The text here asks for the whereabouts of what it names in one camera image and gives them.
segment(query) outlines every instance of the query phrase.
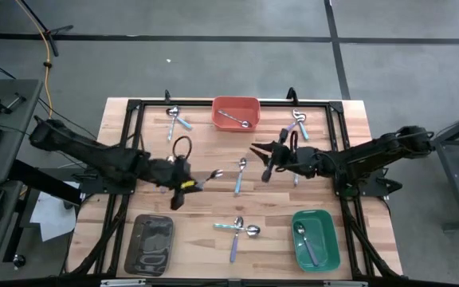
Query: red bowl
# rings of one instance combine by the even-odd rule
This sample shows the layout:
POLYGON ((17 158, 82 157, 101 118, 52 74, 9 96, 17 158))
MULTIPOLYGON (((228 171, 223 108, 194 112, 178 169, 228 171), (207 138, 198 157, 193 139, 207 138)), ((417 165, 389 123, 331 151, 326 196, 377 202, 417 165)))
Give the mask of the red bowl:
POLYGON ((251 96, 218 96, 212 102, 212 121, 220 131, 253 132, 260 122, 260 101, 251 96), (247 120, 250 128, 243 128, 236 120, 220 114, 218 110, 241 121, 247 120))

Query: wooden table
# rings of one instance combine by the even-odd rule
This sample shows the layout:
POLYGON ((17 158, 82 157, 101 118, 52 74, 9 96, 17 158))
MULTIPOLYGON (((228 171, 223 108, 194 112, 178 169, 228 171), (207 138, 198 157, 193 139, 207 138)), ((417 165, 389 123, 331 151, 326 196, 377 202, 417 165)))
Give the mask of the wooden table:
MULTIPOLYGON (((128 98, 108 99, 98 137, 101 143, 116 144, 120 141, 127 101, 128 98)), ((368 141, 371 134, 364 103, 360 100, 346 100, 343 106, 351 145, 368 141)), ((274 172, 270 183, 263 183, 263 163, 249 150, 252 142, 268 143, 277 140, 280 129, 292 123, 291 108, 262 108, 261 121, 254 133, 218 132, 211 123, 210 107, 180 108, 180 116, 192 124, 193 130, 188 132, 177 123, 174 139, 188 135, 193 140, 189 162, 194 176, 205 178, 216 168, 223 169, 224 175, 208 182, 205 191, 186 195, 185 205, 177 211, 169 208, 170 192, 161 195, 156 187, 139 181, 128 207, 118 277, 132 276, 124 271, 124 262, 134 219, 140 214, 161 214, 173 218, 175 223, 170 264, 162 277, 350 279, 341 209, 332 190, 332 181, 320 177, 309 180, 300 178, 299 186, 293 188, 291 173, 274 172), (234 197, 233 190, 239 171, 237 161, 241 157, 247 158, 248 164, 243 175, 241 195, 234 197), (327 210, 335 223, 341 265, 329 273, 304 273, 296 263, 291 218, 299 210, 311 209, 327 210), (233 233, 216 230, 212 225, 231 224, 237 215, 244 217, 246 225, 259 225, 261 233, 255 239, 241 236, 237 260, 230 264, 233 233)), ((152 158, 171 155, 173 141, 167 142, 171 118, 164 110, 164 107, 147 107, 144 114, 145 149, 152 154, 152 158)), ((310 140, 305 142, 300 133, 299 145, 308 144, 330 150, 325 111, 322 108, 302 108, 301 111, 308 117, 304 125, 310 140)), ((339 127, 335 115, 334 121, 335 126, 339 127)), ((338 146, 342 148, 339 129, 336 131, 338 146)), ((179 143, 178 153, 185 154, 185 147, 179 143)), ((107 195, 95 195, 83 205, 70 246, 68 269, 77 267, 99 239, 107 201, 107 195)), ((377 199, 362 198, 362 201, 371 243, 392 270, 402 273, 386 206, 377 199)), ((355 238, 359 267, 364 272, 363 252, 358 242, 355 238)), ((110 261, 112 245, 111 241, 104 270, 110 261)))

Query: white paper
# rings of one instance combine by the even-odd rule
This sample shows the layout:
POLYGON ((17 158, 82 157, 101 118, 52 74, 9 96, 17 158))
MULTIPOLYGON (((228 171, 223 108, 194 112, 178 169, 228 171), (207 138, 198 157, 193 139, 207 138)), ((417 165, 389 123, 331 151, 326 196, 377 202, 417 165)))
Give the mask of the white paper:
MULTIPOLYGON (((79 188, 79 183, 65 183, 79 188)), ((74 208, 65 209, 61 199, 41 192, 31 214, 30 222, 40 223, 41 240, 45 242, 72 231, 76 227, 76 211, 74 208)))

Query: gray floor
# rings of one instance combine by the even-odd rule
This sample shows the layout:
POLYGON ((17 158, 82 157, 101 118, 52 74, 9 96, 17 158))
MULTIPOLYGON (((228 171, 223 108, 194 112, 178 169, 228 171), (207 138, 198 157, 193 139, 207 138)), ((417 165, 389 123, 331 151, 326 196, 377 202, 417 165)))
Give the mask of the gray floor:
MULTIPOLYGON (((335 0, 341 37, 459 37, 458 0, 335 0)), ((321 0, 29 0, 50 27, 73 33, 152 35, 329 35, 321 0)), ((0 3, 0 32, 34 33, 13 1, 0 3)), ((252 95, 340 99, 331 44, 61 41, 50 87, 54 108, 97 132, 109 96, 252 95)), ((418 124, 440 130, 459 118, 459 45, 342 45, 351 98, 364 100, 373 136, 418 124)), ((40 41, 0 40, 0 65, 18 78, 42 78, 40 41)), ((39 167, 67 163, 22 145, 39 167)), ((404 183, 390 207, 405 275, 459 283, 459 219, 438 157, 402 160, 388 175, 404 183)), ((58 249, 65 242, 57 243, 58 249)), ((60 258, 59 254, 49 254, 60 258)), ((35 269, 49 275, 57 270, 35 269)), ((6 272, 1 277, 19 277, 6 272)))

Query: green plastic bowl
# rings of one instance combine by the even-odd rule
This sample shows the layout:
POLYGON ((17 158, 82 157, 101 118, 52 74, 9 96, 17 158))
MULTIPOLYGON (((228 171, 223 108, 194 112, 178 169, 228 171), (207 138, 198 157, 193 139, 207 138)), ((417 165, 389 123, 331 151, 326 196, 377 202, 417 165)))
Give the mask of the green plastic bowl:
POLYGON ((338 239, 335 236, 331 215, 325 210, 303 210, 292 218, 293 244, 296 261, 305 272, 327 272, 337 269, 340 264, 338 239), (318 259, 318 266, 312 264, 303 237, 293 229, 293 224, 304 225, 305 236, 311 243, 318 259))

